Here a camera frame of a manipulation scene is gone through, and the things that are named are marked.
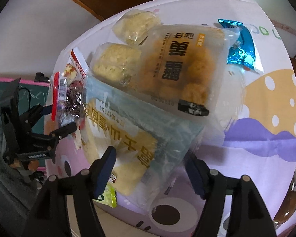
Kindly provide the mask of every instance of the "orange label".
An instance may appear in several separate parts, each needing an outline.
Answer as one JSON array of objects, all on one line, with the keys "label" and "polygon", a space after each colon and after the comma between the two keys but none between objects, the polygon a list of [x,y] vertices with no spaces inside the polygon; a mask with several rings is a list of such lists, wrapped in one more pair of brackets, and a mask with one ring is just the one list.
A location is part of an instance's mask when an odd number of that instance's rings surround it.
[{"label": "orange label", "polygon": [[199,47],[203,46],[204,40],[205,40],[205,34],[199,34],[196,41],[196,46],[199,46]]}]

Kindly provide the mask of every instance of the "yellow polka dot pattern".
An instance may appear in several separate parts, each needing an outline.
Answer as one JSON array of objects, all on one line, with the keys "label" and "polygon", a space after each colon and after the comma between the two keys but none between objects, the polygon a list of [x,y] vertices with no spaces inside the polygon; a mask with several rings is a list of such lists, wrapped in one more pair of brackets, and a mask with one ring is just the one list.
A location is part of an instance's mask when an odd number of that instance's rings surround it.
[{"label": "yellow polka dot pattern", "polygon": [[271,133],[288,131],[296,137],[296,80],[292,69],[273,71],[249,84],[244,104],[249,117]]}]

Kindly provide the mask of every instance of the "red and white snack package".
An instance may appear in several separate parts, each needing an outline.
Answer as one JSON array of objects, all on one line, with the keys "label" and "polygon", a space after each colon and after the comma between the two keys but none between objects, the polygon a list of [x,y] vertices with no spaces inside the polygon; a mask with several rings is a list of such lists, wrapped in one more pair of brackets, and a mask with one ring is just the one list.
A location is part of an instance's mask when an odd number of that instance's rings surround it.
[{"label": "red and white snack package", "polygon": [[75,121],[80,116],[82,90],[89,67],[78,49],[71,50],[64,72],[56,72],[53,81],[52,120],[59,125]]}]

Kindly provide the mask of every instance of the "black robotic claw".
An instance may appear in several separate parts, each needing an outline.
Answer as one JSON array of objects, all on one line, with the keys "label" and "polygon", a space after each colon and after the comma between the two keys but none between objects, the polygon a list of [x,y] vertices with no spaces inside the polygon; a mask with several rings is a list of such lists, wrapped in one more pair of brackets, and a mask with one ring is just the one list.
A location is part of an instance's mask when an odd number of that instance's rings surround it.
[{"label": "black robotic claw", "polygon": [[206,200],[193,237],[217,237],[228,194],[232,194],[232,204],[226,237],[276,237],[269,212],[248,175],[240,179],[225,177],[215,169],[209,170],[195,155],[185,168],[196,194]]},{"label": "black robotic claw", "polygon": [[105,237],[92,199],[104,192],[115,161],[116,150],[109,146],[89,169],[62,179],[49,176],[30,211],[22,237],[71,237],[66,195],[73,196],[81,237]]},{"label": "black robotic claw", "polygon": [[19,171],[26,182],[29,182],[34,175],[24,172],[27,171],[27,161],[54,160],[59,140],[76,131],[77,126],[73,122],[49,135],[33,133],[32,127],[43,115],[51,112],[52,106],[45,107],[37,104],[19,115],[19,83],[20,78],[11,81],[0,97],[0,116],[6,141],[3,157],[9,165],[14,163],[14,159],[18,159],[21,162]]}]

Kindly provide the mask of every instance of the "green candy wrapper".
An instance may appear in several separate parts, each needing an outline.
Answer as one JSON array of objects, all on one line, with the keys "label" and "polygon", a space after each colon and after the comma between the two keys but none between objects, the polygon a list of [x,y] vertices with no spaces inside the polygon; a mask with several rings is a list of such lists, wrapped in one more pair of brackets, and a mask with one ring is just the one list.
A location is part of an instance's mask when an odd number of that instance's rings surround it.
[{"label": "green candy wrapper", "polygon": [[94,199],[95,202],[99,202],[101,204],[108,205],[112,208],[116,208],[117,200],[116,200],[116,191],[110,185],[106,185],[106,188],[103,194],[100,194],[97,199]]}]

